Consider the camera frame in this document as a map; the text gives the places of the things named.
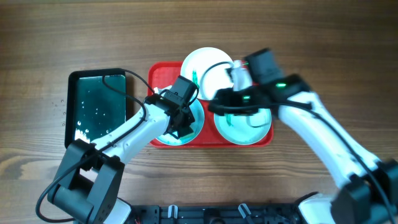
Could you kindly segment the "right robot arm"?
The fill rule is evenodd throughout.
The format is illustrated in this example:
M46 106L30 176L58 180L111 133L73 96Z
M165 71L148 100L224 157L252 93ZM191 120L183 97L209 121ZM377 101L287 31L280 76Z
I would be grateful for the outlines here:
M262 108L308 144L340 190L302 200L298 209L307 223L396 221L397 161L382 162L359 145L298 75L239 91L220 89L208 107L217 115L254 114Z

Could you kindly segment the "light blue plate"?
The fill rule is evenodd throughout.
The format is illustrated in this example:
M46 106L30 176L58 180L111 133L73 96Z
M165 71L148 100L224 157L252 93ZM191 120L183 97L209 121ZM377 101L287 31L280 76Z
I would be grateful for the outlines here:
M205 123L205 112L203 109L203 106L201 105L199 100L195 100L191 105L190 105L191 112L193 114L193 117L195 118L195 121L190 125L192 128L193 132L184 136L180 137L179 139L176 139L175 137L177 136L177 132L173 132L172 134L164 134L156 138L156 140L160 141L162 144L168 145L168 146L182 146L184 144L187 144L191 141L193 141L200 133L202 130L204 123Z
M252 145L262 140L270 131L270 109L260 109L252 115L214 114L218 132L229 142L237 145Z

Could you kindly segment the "green yellow sponge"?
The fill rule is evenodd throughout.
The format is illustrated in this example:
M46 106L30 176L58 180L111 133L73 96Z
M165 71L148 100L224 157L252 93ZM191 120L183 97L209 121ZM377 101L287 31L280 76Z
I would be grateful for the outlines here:
M177 132L179 138L187 138L194 133L193 129L190 126L179 128Z

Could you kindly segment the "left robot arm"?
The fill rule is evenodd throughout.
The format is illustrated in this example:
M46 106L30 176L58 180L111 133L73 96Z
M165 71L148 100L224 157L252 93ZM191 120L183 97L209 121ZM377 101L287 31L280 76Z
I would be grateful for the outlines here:
M146 98L131 119L109 134L68 147L53 182L39 199L77 223L125 223L131 207L118 198L126 164L153 139L165 134L192 133L193 93L165 90Z

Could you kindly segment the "white plate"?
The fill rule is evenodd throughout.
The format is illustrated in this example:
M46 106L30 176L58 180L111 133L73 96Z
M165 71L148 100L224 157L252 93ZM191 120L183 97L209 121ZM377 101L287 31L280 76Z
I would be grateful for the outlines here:
M212 100L219 89L231 88L233 82L227 73L231 57L214 47L194 50L183 61L180 75L199 86L198 98Z

